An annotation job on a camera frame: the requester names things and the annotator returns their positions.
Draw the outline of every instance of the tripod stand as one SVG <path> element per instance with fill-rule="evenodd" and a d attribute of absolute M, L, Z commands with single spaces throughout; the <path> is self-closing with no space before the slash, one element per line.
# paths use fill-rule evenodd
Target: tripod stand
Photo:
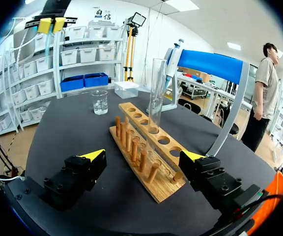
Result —
<path fill-rule="evenodd" d="M 18 175 L 18 169 L 13 165 L 13 163 L 9 160 L 7 154 L 5 154 L 5 152 L 2 149 L 2 146 L 0 145 L 0 160 L 3 162 L 4 166 L 7 168 L 6 173 L 9 174 L 11 173 L 11 177 L 15 177 Z"/>
<path fill-rule="evenodd" d="M 128 44 L 127 44 L 127 53 L 126 53 L 126 63 L 125 63 L 125 81 L 134 81 L 132 76 L 133 74 L 133 63 L 134 63 L 134 52 L 135 52 L 135 38 L 138 35 L 138 29 L 133 24 L 129 24 L 130 30 L 128 33 Z M 128 67 L 129 57 L 130 57 L 130 49 L 131 49 L 131 63 Z"/>

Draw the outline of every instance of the tall glass cylinder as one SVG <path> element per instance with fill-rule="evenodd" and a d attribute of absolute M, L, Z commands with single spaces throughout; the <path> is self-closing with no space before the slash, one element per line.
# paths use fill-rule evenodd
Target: tall glass cylinder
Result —
<path fill-rule="evenodd" d="M 152 65 L 152 79 L 150 91 L 150 103 L 148 108 L 148 132 L 150 134 L 159 133 L 162 103 L 164 98 L 164 87 L 166 82 L 167 60 L 154 59 Z M 147 140 L 147 150 L 152 152 L 154 148 Z"/>

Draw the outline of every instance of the black table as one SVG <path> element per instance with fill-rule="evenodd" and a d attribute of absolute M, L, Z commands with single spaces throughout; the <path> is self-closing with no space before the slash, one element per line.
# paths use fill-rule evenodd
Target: black table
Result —
<path fill-rule="evenodd" d="M 72 209 L 60 214 L 120 232 L 193 236 L 211 229 L 220 213 L 189 183 L 157 204 L 132 172 L 109 132 L 115 116 L 124 118 L 118 108 L 123 102 L 132 102 L 145 112 L 149 93 L 123 100 L 109 90 L 109 111 L 102 116 L 93 113 L 88 93 L 52 101 L 34 135 L 26 176 L 43 185 L 43 179 L 58 172 L 68 156 L 104 148 L 108 166 L 97 184 Z M 180 106 L 163 112 L 160 126 L 186 149 L 200 154 L 209 150 L 220 132 L 216 125 Z M 264 188 L 273 180 L 272 168 L 230 135 L 217 157 L 229 174 L 242 178 L 244 189 L 253 183 Z"/>

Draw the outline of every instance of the white ceiling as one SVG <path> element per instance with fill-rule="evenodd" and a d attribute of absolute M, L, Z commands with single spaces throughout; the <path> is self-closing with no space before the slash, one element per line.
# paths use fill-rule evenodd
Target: white ceiling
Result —
<path fill-rule="evenodd" d="M 276 17 L 258 0 L 191 0 L 200 9 L 177 12 L 161 0 L 123 0 L 159 11 L 185 25 L 217 53 L 235 55 L 257 65 L 264 58 L 262 47 L 270 42 L 283 51 L 283 30 Z M 230 49 L 227 42 L 241 45 Z M 283 57 L 280 59 L 283 68 Z"/>

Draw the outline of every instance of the glass beaker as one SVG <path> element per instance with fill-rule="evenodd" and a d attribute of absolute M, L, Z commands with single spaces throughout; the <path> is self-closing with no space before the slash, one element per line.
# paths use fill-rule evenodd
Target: glass beaker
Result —
<path fill-rule="evenodd" d="M 103 115 L 108 112 L 108 91 L 97 90 L 90 93 L 93 103 L 93 112 Z"/>
<path fill-rule="evenodd" d="M 166 67 L 167 67 L 167 60 L 153 59 L 148 126 L 147 126 L 148 132 L 150 134 L 159 133 L 162 103 L 165 92 L 164 88 L 166 82 Z M 149 142 L 149 140 L 147 140 L 146 149 L 148 151 L 149 156 L 154 154 L 155 148 L 152 145 L 152 143 Z"/>

